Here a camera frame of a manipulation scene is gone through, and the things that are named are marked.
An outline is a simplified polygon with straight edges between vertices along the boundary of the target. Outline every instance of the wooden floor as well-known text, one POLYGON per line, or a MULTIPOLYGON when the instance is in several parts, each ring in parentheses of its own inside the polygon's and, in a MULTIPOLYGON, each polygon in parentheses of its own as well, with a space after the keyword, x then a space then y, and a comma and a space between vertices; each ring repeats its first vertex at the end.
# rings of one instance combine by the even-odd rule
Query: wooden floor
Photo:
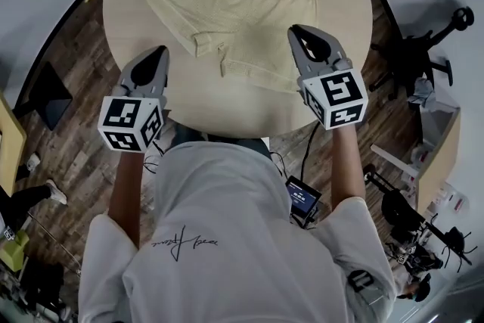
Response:
MULTIPOLYGON (((389 38, 390 25, 380 1, 372 2, 373 42, 382 44, 389 38)), ((102 98, 110 94, 119 76, 104 35, 102 0, 82 3, 75 10, 46 51, 42 63, 46 61, 53 64, 73 95, 73 102, 53 132, 46 129, 37 113, 31 113, 21 120, 28 135, 24 156, 28 157, 37 151, 42 163, 17 188, 41 185, 48 178, 57 182, 68 197, 68 206, 45 200, 33 210, 33 214, 80 262, 90 221, 107 209, 119 158, 118 153, 110 152, 104 146, 96 129, 102 98)), ((383 60, 370 51, 363 68, 366 84, 373 82, 384 70, 383 60)), ((396 101, 386 101, 390 88, 389 84, 370 94, 366 119, 358 128, 358 140, 363 165, 374 163, 391 182, 398 182, 398 171, 373 154, 370 146, 376 143, 405 160, 417 142, 419 123, 408 109, 404 93, 396 101)), ((295 132, 271 138, 271 150, 282 155, 288 175, 299 177, 301 161, 313 126, 311 124, 295 132)), ((164 148, 167 148, 172 136, 173 127, 169 124, 163 128, 161 145, 164 148)), ((305 171, 305 182, 323 193, 323 203, 329 203, 330 140, 330 132, 321 128, 317 131, 305 171)), ((143 241, 153 231, 150 217, 153 177, 145 172, 143 178, 143 241)), ((380 214, 380 200, 380 193, 374 188, 368 188, 368 206, 382 240, 386 240, 388 228, 380 214)), ((46 262, 60 262, 66 268, 61 296, 76 308, 79 286, 76 262, 36 223, 32 222, 27 232, 30 236, 29 254, 46 262)))

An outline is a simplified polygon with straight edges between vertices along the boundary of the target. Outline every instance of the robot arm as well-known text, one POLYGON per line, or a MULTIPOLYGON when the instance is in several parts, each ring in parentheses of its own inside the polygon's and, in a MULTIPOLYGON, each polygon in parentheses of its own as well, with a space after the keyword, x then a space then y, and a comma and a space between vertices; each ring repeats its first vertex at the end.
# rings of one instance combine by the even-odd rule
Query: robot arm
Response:
POLYGON ((289 28, 287 35, 301 74, 299 93, 323 127, 362 121, 368 105, 365 84, 338 40, 301 24, 289 28))
POLYGON ((151 48, 127 64, 101 107, 98 131, 113 151, 144 153, 168 117, 169 51, 151 48))

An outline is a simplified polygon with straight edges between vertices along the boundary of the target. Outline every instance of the black chair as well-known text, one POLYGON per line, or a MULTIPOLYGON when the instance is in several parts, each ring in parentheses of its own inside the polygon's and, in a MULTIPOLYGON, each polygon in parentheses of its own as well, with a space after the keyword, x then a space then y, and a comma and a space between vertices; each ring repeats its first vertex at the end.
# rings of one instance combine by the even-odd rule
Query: black chair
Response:
POLYGON ((435 215, 429 222, 426 221, 421 214, 412 209, 400 190, 393 187, 390 182, 377 172, 377 169, 373 164, 368 164, 364 167, 363 175, 367 183, 372 183, 383 193, 381 212, 384 219, 390 225, 398 226, 401 230, 420 233, 423 233, 425 229, 429 229, 433 235, 445 244, 444 250, 448 249, 448 257, 444 268, 447 266, 451 251, 454 252, 461 261, 457 270, 458 273, 461 270, 462 261, 465 261, 470 266, 472 265, 472 262, 465 255, 472 253, 477 247, 474 247, 467 252, 464 251, 464 240, 470 232, 464 236, 454 227, 445 234, 442 233, 433 225, 433 220, 437 215, 435 215))
POLYGON ((20 119, 36 110, 45 125, 53 131, 72 100, 72 95, 47 62, 30 90, 29 100, 12 111, 20 119))
POLYGON ((438 45, 448 34, 454 30, 464 31, 474 23, 474 13, 469 7, 459 8, 454 12, 451 23, 440 33, 432 36, 433 31, 421 37, 409 36, 407 38, 392 38, 386 47, 372 44, 371 48, 378 51, 388 63, 388 72, 382 74, 380 78, 369 87, 370 92, 374 92, 387 81, 393 79, 393 93, 388 96, 389 100, 397 98, 399 87, 404 86, 407 96, 414 94, 415 80, 423 74, 433 83, 432 69, 447 73, 448 84, 452 86, 454 78, 452 76, 451 63, 445 65, 436 64, 429 58, 428 51, 438 45))

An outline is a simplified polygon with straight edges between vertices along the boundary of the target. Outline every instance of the shorts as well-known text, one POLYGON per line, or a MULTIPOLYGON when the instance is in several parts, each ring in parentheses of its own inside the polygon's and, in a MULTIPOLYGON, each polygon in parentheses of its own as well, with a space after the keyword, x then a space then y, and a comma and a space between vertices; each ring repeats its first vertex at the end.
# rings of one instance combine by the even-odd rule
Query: shorts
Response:
POLYGON ((147 0, 190 54, 217 50, 223 76, 297 92, 296 68, 287 30, 317 27, 316 0, 147 0))

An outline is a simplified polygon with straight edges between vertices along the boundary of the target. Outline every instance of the white marker cube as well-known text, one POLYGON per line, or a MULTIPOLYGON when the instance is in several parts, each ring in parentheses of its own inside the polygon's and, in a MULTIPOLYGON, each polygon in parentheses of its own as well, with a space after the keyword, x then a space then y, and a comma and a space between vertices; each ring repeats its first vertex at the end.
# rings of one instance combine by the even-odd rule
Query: white marker cube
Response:
POLYGON ((302 81, 304 101, 325 129, 358 123, 363 120, 368 95, 360 72, 355 69, 302 81))
POLYGON ((160 100, 107 96, 98 131, 113 151, 146 152, 163 125, 160 100))

